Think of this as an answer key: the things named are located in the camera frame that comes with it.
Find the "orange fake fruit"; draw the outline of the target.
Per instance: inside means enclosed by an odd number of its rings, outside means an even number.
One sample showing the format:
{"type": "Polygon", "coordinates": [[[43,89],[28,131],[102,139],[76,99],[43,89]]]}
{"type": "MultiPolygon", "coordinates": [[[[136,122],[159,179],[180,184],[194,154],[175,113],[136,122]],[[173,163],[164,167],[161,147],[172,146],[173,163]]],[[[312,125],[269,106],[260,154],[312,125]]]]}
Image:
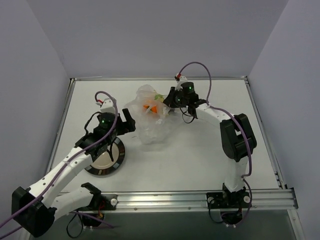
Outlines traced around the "orange fake fruit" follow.
{"type": "Polygon", "coordinates": [[[157,100],[146,100],[143,103],[143,108],[146,112],[158,114],[160,112],[159,104],[160,102],[157,100]]]}

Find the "clear printed plastic bag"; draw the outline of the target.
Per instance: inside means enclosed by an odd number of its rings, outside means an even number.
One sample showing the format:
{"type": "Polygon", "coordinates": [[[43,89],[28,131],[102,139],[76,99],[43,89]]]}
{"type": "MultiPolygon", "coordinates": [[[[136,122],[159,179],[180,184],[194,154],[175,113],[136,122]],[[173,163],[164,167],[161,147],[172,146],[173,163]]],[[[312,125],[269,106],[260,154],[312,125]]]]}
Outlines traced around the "clear printed plastic bag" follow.
{"type": "Polygon", "coordinates": [[[179,113],[163,103],[165,97],[145,84],[138,88],[135,99],[124,106],[135,120],[136,133],[144,145],[163,142],[182,123],[179,113]],[[159,101],[159,113],[146,112],[143,108],[146,100],[159,101]]]}

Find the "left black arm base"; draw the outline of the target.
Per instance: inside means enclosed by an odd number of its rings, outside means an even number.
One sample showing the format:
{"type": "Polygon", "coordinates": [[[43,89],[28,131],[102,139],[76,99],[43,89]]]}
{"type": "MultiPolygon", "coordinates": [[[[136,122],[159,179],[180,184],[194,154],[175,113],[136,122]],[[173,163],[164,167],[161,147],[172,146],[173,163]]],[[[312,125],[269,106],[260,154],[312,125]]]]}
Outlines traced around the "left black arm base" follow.
{"type": "Polygon", "coordinates": [[[109,207],[110,203],[107,199],[102,199],[98,201],[97,213],[80,213],[80,209],[72,211],[73,217],[70,219],[66,226],[66,234],[70,239],[77,239],[85,231],[85,229],[93,230],[102,230],[102,229],[115,229],[116,226],[107,223],[105,220],[105,214],[102,210],[105,210],[106,207],[109,207]],[[80,223],[79,233],[76,235],[72,234],[69,230],[70,224],[78,217],[80,223]]]}

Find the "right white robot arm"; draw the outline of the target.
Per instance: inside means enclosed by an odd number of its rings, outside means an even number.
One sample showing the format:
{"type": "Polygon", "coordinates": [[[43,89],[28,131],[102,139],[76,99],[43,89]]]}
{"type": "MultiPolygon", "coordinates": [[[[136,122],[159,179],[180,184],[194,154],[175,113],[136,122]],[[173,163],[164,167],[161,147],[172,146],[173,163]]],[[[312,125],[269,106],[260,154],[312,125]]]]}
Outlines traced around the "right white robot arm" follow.
{"type": "Polygon", "coordinates": [[[253,171],[252,154],[257,140],[247,115],[231,114],[212,106],[195,92],[194,83],[187,81],[172,86],[163,103],[172,108],[185,108],[194,119],[218,124],[222,150],[228,159],[227,175],[223,183],[227,193],[235,194],[245,189],[246,177],[253,171]]]}

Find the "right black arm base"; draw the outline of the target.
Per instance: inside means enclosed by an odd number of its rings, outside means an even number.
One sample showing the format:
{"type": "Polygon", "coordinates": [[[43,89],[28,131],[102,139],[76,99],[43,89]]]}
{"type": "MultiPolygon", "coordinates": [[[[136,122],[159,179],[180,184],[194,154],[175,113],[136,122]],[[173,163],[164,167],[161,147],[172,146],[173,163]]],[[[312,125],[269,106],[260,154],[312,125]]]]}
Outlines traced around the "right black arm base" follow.
{"type": "Polygon", "coordinates": [[[207,192],[206,204],[210,220],[216,225],[237,228],[248,216],[252,207],[252,193],[240,190],[230,193],[226,191],[207,192]],[[214,219],[211,210],[219,210],[220,219],[214,219]]]}

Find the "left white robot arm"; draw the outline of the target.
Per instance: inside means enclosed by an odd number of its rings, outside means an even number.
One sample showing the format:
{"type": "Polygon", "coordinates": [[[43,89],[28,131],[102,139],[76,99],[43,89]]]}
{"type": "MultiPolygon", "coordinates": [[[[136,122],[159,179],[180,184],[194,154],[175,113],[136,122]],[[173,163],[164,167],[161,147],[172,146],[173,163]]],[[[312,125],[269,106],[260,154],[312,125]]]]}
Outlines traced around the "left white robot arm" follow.
{"type": "Polygon", "coordinates": [[[125,119],[114,107],[99,112],[97,127],[87,131],[58,165],[29,187],[13,191],[12,218],[31,236],[41,237],[63,215],[82,207],[95,208],[104,200],[101,191],[89,182],[66,195],[59,194],[103,154],[111,155],[119,136],[136,130],[129,110],[124,108],[122,112],[125,119]]]}

